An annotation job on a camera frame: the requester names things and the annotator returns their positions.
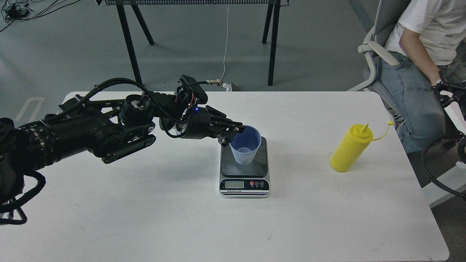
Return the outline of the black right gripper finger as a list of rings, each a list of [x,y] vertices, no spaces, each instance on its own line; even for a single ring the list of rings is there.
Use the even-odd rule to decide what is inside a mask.
[[[435,85],[435,93],[440,94],[441,91],[450,92],[452,95],[455,96],[464,96],[466,93],[466,83],[465,81],[461,83],[450,83],[446,80],[442,71],[438,72],[440,77],[440,82]]]
[[[441,94],[441,91],[447,91],[447,89],[448,85],[444,84],[437,84],[431,87],[434,96],[436,97],[438,103],[441,105],[442,108],[446,108],[454,102],[453,97]]]

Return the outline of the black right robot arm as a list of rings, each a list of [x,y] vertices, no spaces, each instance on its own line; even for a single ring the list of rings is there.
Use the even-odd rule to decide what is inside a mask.
[[[465,81],[462,81],[460,83],[448,83],[446,81],[446,78],[443,74],[442,71],[438,72],[439,75],[439,80],[437,83],[433,86],[431,86],[431,90],[434,93],[436,99],[442,106],[442,108],[446,108],[449,106],[451,103],[456,102],[459,105],[459,109],[461,111],[461,116],[463,119],[466,119],[466,95],[465,95]],[[440,142],[444,142],[443,146],[446,148],[453,148],[453,146],[457,146],[457,153],[459,155],[459,158],[462,163],[465,163],[465,146],[466,146],[466,140],[465,140],[465,133],[461,131],[456,131],[455,133],[449,133],[443,136],[441,139],[438,139],[437,141],[432,142],[426,149],[421,154],[421,163],[424,169],[424,172],[428,176],[428,179],[430,182],[432,182],[434,185],[439,187],[440,189],[443,189],[444,191],[459,196],[463,199],[466,199],[465,194],[460,193],[456,190],[453,190],[443,184],[442,182],[438,181],[436,178],[434,178],[431,173],[428,171],[427,166],[426,166],[426,153],[428,153],[429,149],[436,145],[439,144]]]

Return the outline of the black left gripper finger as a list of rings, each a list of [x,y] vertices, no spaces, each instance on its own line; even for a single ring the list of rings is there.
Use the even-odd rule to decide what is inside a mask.
[[[213,137],[218,140],[218,143],[222,147],[226,147],[234,140],[234,137],[238,133],[243,133],[245,129],[245,127],[228,127],[225,130],[214,134]]]
[[[206,110],[208,111],[209,114],[209,119],[210,119],[210,124],[213,126],[228,126],[228,127],[243,127],[243,123],[240,122],[235,122],[231,120],[230,118],[227,117],[225,113],[222,113],[221,111],[218,111],[217,109],[211,107],[211,106],[206,106]]]

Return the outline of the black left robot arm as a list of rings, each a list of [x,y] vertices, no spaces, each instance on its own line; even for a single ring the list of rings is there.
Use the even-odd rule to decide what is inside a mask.
[[[208,106],[202,84],[183,75],[171,95],[127,78],[112,78],[40,121],[16,127],[12,119],[2,118],[1,225],[27,222],[22,206],[46,184],[40,169],[83,151],[108,164],[147,148],[156,141],[155,118],[171,138],[210,137],[228,146],[245,127]]]

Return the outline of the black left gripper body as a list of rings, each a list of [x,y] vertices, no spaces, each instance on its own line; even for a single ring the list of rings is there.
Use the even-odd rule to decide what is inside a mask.
[[[216,109],[210,106],[196,107],[191,115],[191,119],[180,131],[182,139],[203,139],[206,137],[215,138],[218,129],[214,124],[214,114]]]

